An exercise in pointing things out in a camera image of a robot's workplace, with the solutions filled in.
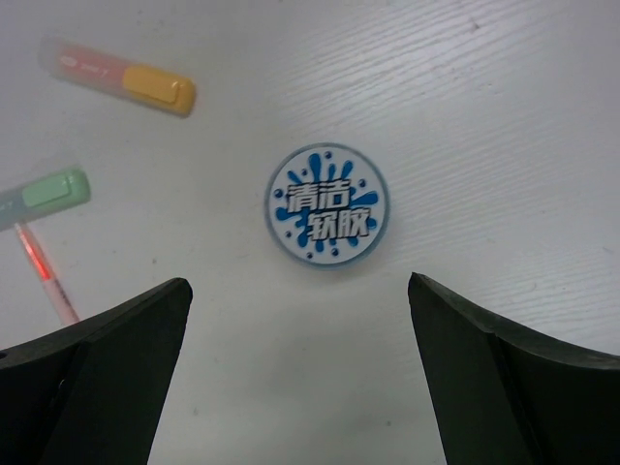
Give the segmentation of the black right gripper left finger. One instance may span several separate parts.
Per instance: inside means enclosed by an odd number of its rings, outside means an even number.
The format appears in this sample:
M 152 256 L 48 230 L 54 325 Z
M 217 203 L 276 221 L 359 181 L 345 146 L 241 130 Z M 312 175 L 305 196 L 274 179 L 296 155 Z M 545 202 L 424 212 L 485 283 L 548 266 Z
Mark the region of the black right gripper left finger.
M 147 463 L 192 299 L 174 278 L 2 350 L 2 463 Z

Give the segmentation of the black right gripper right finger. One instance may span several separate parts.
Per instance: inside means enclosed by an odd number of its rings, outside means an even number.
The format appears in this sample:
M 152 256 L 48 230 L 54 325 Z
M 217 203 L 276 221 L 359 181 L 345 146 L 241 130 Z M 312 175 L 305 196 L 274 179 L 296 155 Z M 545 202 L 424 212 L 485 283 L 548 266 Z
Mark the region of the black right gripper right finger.
M 618 356 L 542 334 L 421 274 L 408 298 L 449 464 L 618 463 Z

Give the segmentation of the pink yellow-capped highlighter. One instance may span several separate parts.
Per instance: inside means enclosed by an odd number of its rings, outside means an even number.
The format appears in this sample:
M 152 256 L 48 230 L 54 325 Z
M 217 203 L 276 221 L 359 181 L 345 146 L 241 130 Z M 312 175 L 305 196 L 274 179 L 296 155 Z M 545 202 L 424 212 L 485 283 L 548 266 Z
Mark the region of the pink yellow-capped highlighter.
M 60 38 L 42 39 L 38 60 L 55 78 L 178 116 L 188 116 L 196 101 L 187 77 Z

